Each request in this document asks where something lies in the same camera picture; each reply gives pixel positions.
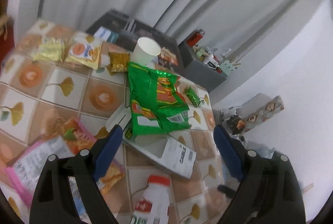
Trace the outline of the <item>yellow snack packet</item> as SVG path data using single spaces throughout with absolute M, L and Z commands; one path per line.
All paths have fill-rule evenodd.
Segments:
M 65 39 L 44 36 L 29 55 L 34 61 L 63 61 L 66 45 Z

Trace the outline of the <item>white paper cup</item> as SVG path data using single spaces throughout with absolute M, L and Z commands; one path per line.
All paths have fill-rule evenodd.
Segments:
M 158 57 L 162 51 L 160 45 L 149 37 L 140 37 L 134 51 L 130 55 L 130 61 L 146 66 Z

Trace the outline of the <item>mint green organizer basket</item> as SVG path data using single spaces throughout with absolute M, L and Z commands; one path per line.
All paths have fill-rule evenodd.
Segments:
M 219 68 L 227 76 L 230 76 L 230 74 L 232 74 L 232 72 L 234 72 L 238 68 L 238 66 L 240 66 L 239 63 L 233 64 L 228 59 L 224 59 L 222 62 L 219 63 Z

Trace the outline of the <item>grey cabinet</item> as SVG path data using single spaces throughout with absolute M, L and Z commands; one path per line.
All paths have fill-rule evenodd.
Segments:
M 193 49 L 186 43 L 180 43 L 178 48 L 185 68 L 183 76 L 188 80 L 205 88 L 209 93 L 227 80 L 225 73 L 219 74 L 201 62 Z

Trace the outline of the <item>dark printed box behind table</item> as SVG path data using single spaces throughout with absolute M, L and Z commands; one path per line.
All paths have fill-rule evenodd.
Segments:
M 147 24 L 142 23 L 136 18 L 115 9 L 107 11 L 102 17 L 95 21 L 86 30 L 86 32 L 94 34 L 100 27 L 104 27 L 117 33 L 119 36 L 115 41 L 115 44 L 129 51 L 134 50 L 137 39 L 140 37 L 149 37 L 155 40 L 160 47 L 165 47 L 175 54 L 178 64 L 171 66 L 170 69 L 180 75 L 185 74 L 181 53 L 175 39 L 163 34 Z

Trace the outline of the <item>patterned tablecloth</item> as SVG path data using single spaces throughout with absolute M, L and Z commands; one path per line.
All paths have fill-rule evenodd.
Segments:
M 107 119 L 129 99 L 124 73 L 110 73 L 106 66 L 94 70 L 33 61 L 28 48 L 44 35 L 72 36 L 73 30 L 38 20 L 1 69 L 1 190 L 23 222 L 29 221 L 29 209 L 8 177 L 9 167 L 40 136 L 64 131 L 70 119 L 101 135 Z M 180 78 L 177 90 L 186 88 L 192 88 L 202 104 L 190 107 L 191 127 L 172 136 L 196 152 L 196 161 L 190 179 L 169 175 L 169 222 L 217 223 L 229 201 L 217 189 L 225 171 L 213 141 L 212 105 L 203 87 Z

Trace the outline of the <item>red thermos bottle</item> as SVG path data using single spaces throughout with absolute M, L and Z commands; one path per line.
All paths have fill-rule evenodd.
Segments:
M 205 31 L 203 29 L 196 29 L 193 31 L 185 40 L 185 42 L 190 46 L 195 46 L 205 35 Z

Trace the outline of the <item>dark snack box on floor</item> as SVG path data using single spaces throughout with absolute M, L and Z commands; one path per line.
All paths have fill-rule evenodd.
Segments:
M 230 128 L 232 135 L 241 134 L 246 127 L 246 120 L 241 119 L 238 115 L 232 115 L 226 123 Z

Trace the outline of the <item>white cable package box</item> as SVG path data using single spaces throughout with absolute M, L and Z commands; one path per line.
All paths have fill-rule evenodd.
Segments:
M 128 146 L 171 173 L 186 179 L 192 177 L 195 151 L 169 134 L 135 135 L 131 122 L 130 108 L 121 105 L 107 120 L 106 130 L 111 131 L 115 125 L 119 125 L 123 130 L 122 140 Z

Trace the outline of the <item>small green candy packet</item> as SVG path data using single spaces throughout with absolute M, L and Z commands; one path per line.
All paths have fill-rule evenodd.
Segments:
M 200 98 L 197 96 L 196 92 L 191 87 L 185 88 L 185 95 L 188 97 L 189 101 L 191 101 L 194 107 L 199 107 L 201 104 Z

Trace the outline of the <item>orange cream snack packet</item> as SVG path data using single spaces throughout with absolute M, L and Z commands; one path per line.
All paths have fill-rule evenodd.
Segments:
M 97 70 L 100 65 L 102 45 L 103 39 L 77 31 L 70 40 L 65 62 Z

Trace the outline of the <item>white bottle red cap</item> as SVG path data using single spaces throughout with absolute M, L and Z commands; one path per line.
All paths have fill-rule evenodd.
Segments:
M 147 188 L 135 206 L 130 223 L 168 223 L 169 187 L 169 178 L 150 175 L 147 180 Z

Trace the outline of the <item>green snack bag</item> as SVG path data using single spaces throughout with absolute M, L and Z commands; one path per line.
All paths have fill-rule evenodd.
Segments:
M 135 135 L 190 128 L 189 106 L 177 91 L 179 76 L 129 62 L 130 109 Z

